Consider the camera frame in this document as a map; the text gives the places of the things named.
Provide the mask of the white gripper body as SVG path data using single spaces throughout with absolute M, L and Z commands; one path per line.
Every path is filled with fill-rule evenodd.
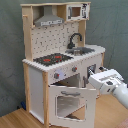
M 123 77 L 114 69 L 100 67 L 100 72 L 91 75 L 88 81 L 101 94 L 111 94 L 123 82 Z

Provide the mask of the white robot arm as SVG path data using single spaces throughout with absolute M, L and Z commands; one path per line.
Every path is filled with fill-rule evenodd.
M 99 73 L 89 70 L 89 74 L 88 81 L 95 89 L 102 95 L 111 94 L 128 109 L 128 84 L 116 70 L 100 67 Z

